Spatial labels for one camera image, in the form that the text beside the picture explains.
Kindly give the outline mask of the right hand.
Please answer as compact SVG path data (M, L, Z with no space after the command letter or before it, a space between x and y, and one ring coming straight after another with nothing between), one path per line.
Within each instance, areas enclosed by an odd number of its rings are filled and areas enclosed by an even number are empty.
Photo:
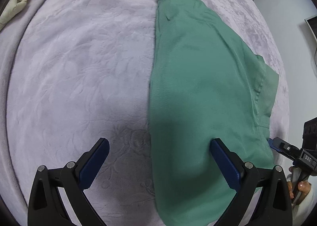
M293 187L293 183L290 179L287 179L288 192L290 194L290 198L294 205L299 205L302 201L307 197L309 192L311 191L311 183L307 180L301 181L297 184L296 187ZM298 190L298 193L294 195L293 190Z

